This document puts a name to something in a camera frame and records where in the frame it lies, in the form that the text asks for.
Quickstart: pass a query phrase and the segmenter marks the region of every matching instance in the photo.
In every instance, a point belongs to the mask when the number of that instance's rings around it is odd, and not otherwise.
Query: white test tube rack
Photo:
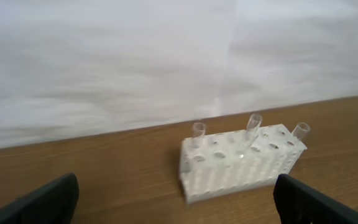
[[[238,155],[245,130],[209,134],[201,147],[181,145],[180,180],[186,202],[272,185],[287,174],[307,147],[283,125],[260,127],[245,154]]]

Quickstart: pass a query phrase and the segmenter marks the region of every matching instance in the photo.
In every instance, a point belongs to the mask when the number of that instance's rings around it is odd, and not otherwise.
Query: wrinkled white sheet
[[[238,1],[221,113],[358,95],[358,0]]]
[[[0,1],[0,147],[349,95],[358,0]]]

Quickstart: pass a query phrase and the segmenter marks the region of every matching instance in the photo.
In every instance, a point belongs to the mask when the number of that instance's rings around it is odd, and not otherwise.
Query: round hole in rack
[[[279,147],[276,144],[270,143],[269,146],[273,149],[279,149]]]
[[[214,157],[218,159],[224,159],[226,158],[226,155],[223,152],[215,152]]]
[[[260,152],[260,149],[258,149],[257,147],[254,147],[254,146],[251,147],[251,150],[254,152]]]
[[[205,157],[201,156],[201,155],[197,155],[193,158],[196,162],[204,162],[205,161]]]

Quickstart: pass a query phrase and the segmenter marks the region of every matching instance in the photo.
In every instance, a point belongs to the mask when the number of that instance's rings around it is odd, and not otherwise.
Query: wooden table
[[[290,175],[358,210],[358,97],[261,112],[263,125],[311,134]],[[249,115],[207,119],[208,133],[245,128]],[[191,122],[0,149],[0,207],[74,172],[72,223],[280,223],[273,187],[186,206],[178,183],[180,143]]]

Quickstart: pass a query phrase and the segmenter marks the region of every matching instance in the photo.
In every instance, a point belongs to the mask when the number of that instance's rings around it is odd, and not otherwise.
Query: black object
[[[273,196],[282,224],[358,223],[358,212],[286,174],[278,176]]]
[[[68,224],[78,192],[77,178],[66,174],[0,208],[0,224]]]

